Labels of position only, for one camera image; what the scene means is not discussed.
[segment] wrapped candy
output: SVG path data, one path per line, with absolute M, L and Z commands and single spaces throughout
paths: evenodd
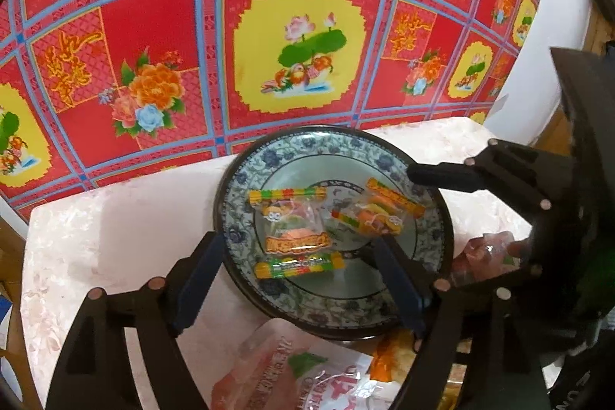
M 399 235 L 406 218 L 421 217 L 425 207 L 391 190 L 375 178 L 370 178 L 366 190 L 353 204 L 331 216 L 362 235 Z
M 317 252 L 309 256 L 272 258 L 254 266 L 256 278 L 288 278 L 306 273 L 339 270 L 344 260 L 339 252 Z
M 325 187 L 251 190 L 248 196 L 262 211 L 268 254 L 303 256 L 331 246 L 319 212 Z

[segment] candy wrapper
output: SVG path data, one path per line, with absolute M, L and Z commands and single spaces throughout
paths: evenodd
M 400 329 L 385 336 L 378 343 L 374 353 L 370 366 L 370 378 L 380 382 L 403 384 L 416 359 L 414 349 L 414 335 L 410 330 Z M 457 349 L 461 352 L 469 352 L 469 342 L 460 343 Z M 438 410 L 454 408 L 464 376 L 465 366 L 453 364 Z
M 365 192 L 353 204 L 332 211 L 331 216 L 362 235 L 399 235 L 408 217 L 421 217 L 424 213 L 422 205 L 370 178 Z
M 365 375 L 371 357 L 269 320 L 211 390 L 213 410 L 386 410 L 399 387 Z
M 272 258 L 254 266 L 256 278 L 288 278 L 339 270 L 344 267 L 344 260 L 339 252 L 316 252 L 308 256 Z
M 463 252 L 453 259 L 451 280 L 456 286 L 462 286 L 515 271 L 527 250 L 526 243 L 515 241 L 511 232 L 471 238 Z
M 327 189 L 251 190 L 250 204 L 264 218 L 265 252 L 306 255 L 331 246 L 319 212 Z

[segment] blue and white plate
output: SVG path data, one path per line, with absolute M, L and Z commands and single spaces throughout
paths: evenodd
M 398 242 L 432 271 L 448 272 L 453 228 L 437 189 L 415 186 L 406 176 L 413 160 L 386 141 L 356 129 L 306 126 L 256 141 L 228 168 L 216 195 L 214 225 L 226 235 L 225 264 L 241 291 L 265 313 L 322 337 L 354 340 L 395 327 L 396 307 L 370 259 L 367 238 L 325 220 L 346 267 L 288 279 L 258 280 L 254 265 L 265 259 L 262 217 L 247 202 L 248 190 L 327 187 L 323 213 L 343 207 L 377 178 L 426 207 L 407 222 Z

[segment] white table surface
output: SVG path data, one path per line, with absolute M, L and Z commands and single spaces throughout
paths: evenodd
M 462 162 L 493 135 L 468 118 L 374 129 L 422 163 Z M 213 229 L 213 199 L 234 156 L 162 171 L 37 207 L 23 267 L 21 314 L 36 390 L 45 402 L 62 343 L 88 290 L 134 290 L 166 275 Z M 468 238 L 530 226 L 488 192 L 442 190 L 455 231 L 456 254 Z M 263 324 L 257 310 L 220 269 L 191 329 L 178 339 L 193 378 L 210 403 L 212 385 L 233 365 L 236 346 Z M 143 408 L 155 409 L 136 334 L 128 350 Z

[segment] plastic candy bag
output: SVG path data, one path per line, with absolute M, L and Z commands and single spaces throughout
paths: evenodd
M 460 343 L 462 351 L 469 352 L 467 342 Z M 400 329 L 385 336 L 377 345 L 370 366 L 370 378 L 381 382 L 403 384 L 416 359 L 414 335 Z M 451 410 L 457 403 L 465 376 L 465 366 L 453 364 L 447 385 L 442 393 L 438 410 Z
M 371 356 L 269 320 L 211 390 L 212 410 L 386 410 L 398 388 L 366 376 Z
M 399 235 L 410 215 L 421 217 L 424 213 L 422 205 L 370 178 L 365 192 L 358 195 L 353 204 L 341 211 L 332 211 L 331 216 L 362 235 Z
M 456 286 L 489 280 L 519 269 L 524 242 L 516 242 L 511 232 L 486 233 L 471 238 L 462 253 L 453 259 L 451 280 Z
M 345 266 L 340 252 L 316 252 L 309 256 L 273 257 L 254 266 L 256 278 L 288 278 L 306 273 L 342 269 Z
M 327 198 L 325 187 L 251 190 L 248 196 L 263 213 L 268 254 L 300 256 L 331 246 L 319 212 Z

